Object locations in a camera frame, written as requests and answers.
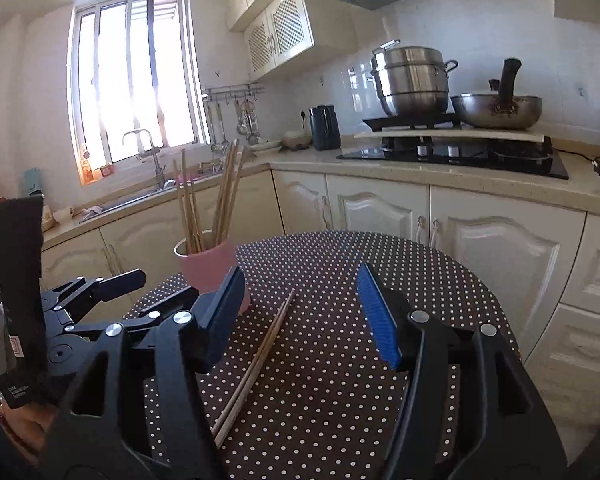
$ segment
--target lattice cabinet door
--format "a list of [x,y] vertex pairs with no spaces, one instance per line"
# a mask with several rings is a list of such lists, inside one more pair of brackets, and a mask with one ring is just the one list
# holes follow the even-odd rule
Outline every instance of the lattice cabinet door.
[[274,0],[266,14],[276,65],[314,46],[304,0]]
[[249,53],[251,78],[256,80],[276,67],[273,42],[265,12],[261,13],[244,31],[244,39]]

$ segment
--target black kettle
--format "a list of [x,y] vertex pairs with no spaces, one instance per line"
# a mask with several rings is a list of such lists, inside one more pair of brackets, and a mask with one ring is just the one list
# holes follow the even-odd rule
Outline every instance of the black kettle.
[[317,151],[337,150],[340,147],[340,128],[333,105],[309,108],[309,124]]

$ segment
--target pair of chopsticks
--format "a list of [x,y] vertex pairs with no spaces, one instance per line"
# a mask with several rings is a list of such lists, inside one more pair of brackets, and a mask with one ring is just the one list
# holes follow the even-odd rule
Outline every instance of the pair of chopsticks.
[[[180,205],[180,219],[187,244],[187,254],[201,253],[205,250],[205,242],[202,235],[202,222],[196,201],[196,192],[193,183],[187,179],[187,159],[184,150],[180,152],[182,172],[178,170],[178,163],[173,161],[173,172],[178,187],[178,203]],[[177,182],[182,178],[182,187]]]
[[[238,192],[238,183],[240,182],[240,172],[246,160],[245,150],[242,150],[239,155],[237,152],[238,141],[234,140],[224,161],[224,171],[222,172],[222,181],[218,192],[218,203],[212,224],[212,237],[215,246],[224,242],[229,235],[231,216],[234,212],[235,197]],[[236,158],[238,169],[234,172]]]
[[231,431],[231,428],[235,423],[235,419],[240,414],[240,410],[242,409],[247,395],[249,395],[249,392],[253,388],[253,384],[260,375],[262,365],[267,360],[269,351],[273,347],[273,343],[275,342],[276,337],[278,336],[278,332],[280,332],[280,328],[282,327],[282,324],[285,320],[286,311],[288,310],[289,305],[293,301],[295,294],[296,290],[294,288],[291,289],[289,297],[286,298],[285,303],[283,303],[280,309],[278,310],[276,317],[273,319],[273,322],[267,330],[267,333],[265,334],[264,339],[262,340],[262,343],[258,348],[258,351],[256,352],[256,355],[251,361],[251,364],[249,364],[249,367],[244,373],[242,379],[240,380],[238,387],[235,389],[234,394],[231,396],[231,399],[229,399],[227,406],[224,408],[224,410],[222,410],[218,421],[214,424],[213,428],[211,429],[211,435],[213,436],[214,441],[216,443],[216,447],[218,449],[220,449],[226,436],[229,434],[229,431]]

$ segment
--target table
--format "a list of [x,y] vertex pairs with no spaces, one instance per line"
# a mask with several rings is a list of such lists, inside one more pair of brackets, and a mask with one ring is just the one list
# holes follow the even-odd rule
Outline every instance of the table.
[[[214,370],[198,377],[213,425],[255,355],[292,288],[296,298],[269,359],[221,448],[231,478],[375,478],[384,460],[408,377],[383,362],[356,292],[362,263],[384,284],[403,291],[413,308],[451,326],[489,322],[518,352],[493,294],[461,264],[423,245],[377,233],[315,232],[270,238],[237,248],[251,291],[251,308],[238,318]],[[173,276],[145,295],[133,317],[186,286]],[[154,457],[165,459],[155,383],[145,384]],[[450,366],[448,429],[438,460],[451,452],[456,428]]]

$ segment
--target frying pan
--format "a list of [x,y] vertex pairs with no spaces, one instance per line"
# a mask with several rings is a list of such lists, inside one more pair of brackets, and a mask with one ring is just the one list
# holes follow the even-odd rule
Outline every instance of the frying pan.
[[536,124],[542,115],[542,98],[513,93],[520,67],[519,59],[506,59],[499,88],[496,80],[490,80],[497,91],[453,96],[451,104],[460,120],[474,128],[498,130],[526,130]]

